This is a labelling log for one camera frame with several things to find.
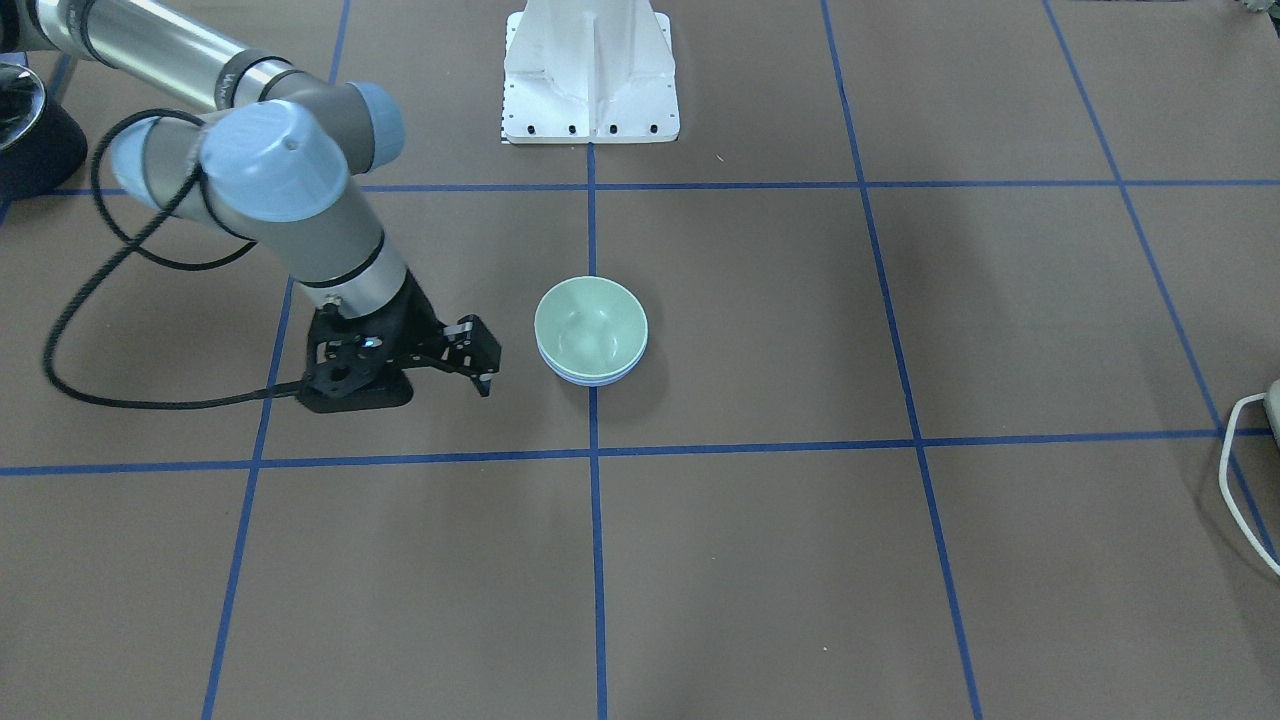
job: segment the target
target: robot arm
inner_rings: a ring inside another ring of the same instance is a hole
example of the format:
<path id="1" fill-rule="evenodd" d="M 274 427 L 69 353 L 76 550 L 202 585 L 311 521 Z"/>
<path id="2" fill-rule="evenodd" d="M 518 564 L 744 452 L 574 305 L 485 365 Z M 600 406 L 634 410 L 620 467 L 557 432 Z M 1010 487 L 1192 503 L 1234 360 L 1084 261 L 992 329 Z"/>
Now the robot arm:
<path id="1" fill-rule="evenodd" d="M 198 158 L 207 192 L 174 215 L 268 246 L 317 310 L 298 400 L 317 413 L 403 405 L 403 370 L 461 373 L 483 396 L 502 348 L 480 318 L 444 325 L 351 178 L 393 160 L 403 124 L 370 83 L 330 86 L 150 0 L 0 0 L 0 50 L 58 49 L 210 110 L 116 138 L 113 170 L 163 206 Z"/>

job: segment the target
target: white cable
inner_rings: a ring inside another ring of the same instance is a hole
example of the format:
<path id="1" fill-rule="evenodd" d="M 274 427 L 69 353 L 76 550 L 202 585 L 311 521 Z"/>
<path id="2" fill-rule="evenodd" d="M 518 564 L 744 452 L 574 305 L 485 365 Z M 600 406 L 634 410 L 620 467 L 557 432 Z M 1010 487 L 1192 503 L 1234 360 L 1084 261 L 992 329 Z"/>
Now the white cable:
<path id="1" fill-rule="evenodd" d="M 1257 402 L 1266 397 L 1266 393 L 1251 395 L 1249 397 L 1242 397 L 1235 407 L 1231 409 L 1231 419 L 1226 421 L 1226 437 L 1222 438 L 1222 457 L 1217 462 L 1217 489 L 1222 491 L 1222 500 L 1226 501 L 1228 510 L 1231 511 L 1231 518 L 1235 518 L 1235 524 L 1240 527 L 1240 532 L 1244 537 L 1249 538 L 1249 544 L 1257 551 L 1258 556 L 1266 561 L 1267 568 L 1276 575 L 1280 575 L 1280 562 L 1276 562 L 1274 557 L 1267 552 L 1262 543 L 1258 542 L 1257 536 L 1249 529 L 1248 523 L 1244 521 L 1244 516 L 1240 515 L 1240 509 L 1235 506 L 1235 498 L 1231 497 L 1231 489 L 1226 487 L 1226 466 L 1231 460 L 1231 441 L 1235 439 L 1235 423 L 1240 419 L 1240 410 L 1251 404 Z"/>

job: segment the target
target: white metal stand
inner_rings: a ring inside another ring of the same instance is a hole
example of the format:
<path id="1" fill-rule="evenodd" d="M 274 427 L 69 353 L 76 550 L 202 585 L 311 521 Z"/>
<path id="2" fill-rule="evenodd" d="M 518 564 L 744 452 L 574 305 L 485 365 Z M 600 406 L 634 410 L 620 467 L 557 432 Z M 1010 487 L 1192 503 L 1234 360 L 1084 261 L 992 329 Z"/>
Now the white metal stand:
<path id="1" fill-rule="evenodd" d="M 671 19 L 649 0 L 529 0 L 507 20 L 502 135 L 516 143 L 680 135 Z"/>

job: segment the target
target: brown floor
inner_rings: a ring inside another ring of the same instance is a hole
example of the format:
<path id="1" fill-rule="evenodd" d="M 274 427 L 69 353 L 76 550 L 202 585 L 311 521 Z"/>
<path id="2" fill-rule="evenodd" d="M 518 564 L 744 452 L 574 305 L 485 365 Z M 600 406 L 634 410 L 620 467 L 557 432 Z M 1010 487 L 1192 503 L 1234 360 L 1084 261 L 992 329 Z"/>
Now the brown floor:
<path id="1" fill-rule="evenodd" d="M 498 141 L 524 3 L 172 5 L 401 101 L 406 152 L 361 182 L 503 372 L 348 415 L 88 407 L 38 366 L 113 251 L 87 179 L 0 210 L 0 717 L 1280 716 L 1280 580 L 1216 482 L 1225 415 L 1280 378 L 1266 17 L 655 0 L 681 140 L 530 149 Z M 31 64 L 91 142 L 173 105 Z M 599 391 L 531 332 L 593 263 L 652 325 Z M 157 400 L 274 355 L 296 379 L 285 292 L 265 250 L 131 260 L 59 366 Z M 1242 427 L 1236 497 L 1280 541 L 1280 454 Z"/>

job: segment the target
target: silver cylinder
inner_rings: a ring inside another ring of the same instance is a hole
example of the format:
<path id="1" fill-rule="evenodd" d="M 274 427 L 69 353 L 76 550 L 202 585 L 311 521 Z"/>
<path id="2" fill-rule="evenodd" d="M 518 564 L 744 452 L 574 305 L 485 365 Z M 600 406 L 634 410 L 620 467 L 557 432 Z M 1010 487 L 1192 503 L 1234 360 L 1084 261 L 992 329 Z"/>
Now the silver cylinder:
<path id="1" fill-rule="evenodd" d="M 58 0 L 41 3 L 58 4 Z M 49 33 L 52 28 L 45 22 L 45 15 L 41 14 L 40 19 Z M 90 47 L 82 47 L 82 51 L 90 50 L 104 63 L 201 110 L 215 109 L 214 88 L 223 68 L 248 49 L 151 0 L 97 0 L 84 22 Z M 70 37 L 65 27 L 56 32 Z"/>
<path id="2" fill-rule="evenodd" d="M 67 0 L 35 0 L 36 17 L 31 18 L 40 24 L 40 32 L 49 38 L 55 47 L 83 59 L 92 59 L 88 51 L 81 49 L 79 42 L 72 36 L 67 23 Z"/>
<path id="3" fill-rule="evenodd" d="M 343 318 L 362 318 L 381 310 L 404 284 L 408 268 L 396 246 L 385 240 L 376 252 L 365 269 L 348 278 L 319 286 L 300 282 L 298 287 L 316 307 L 335 302 Z"/>

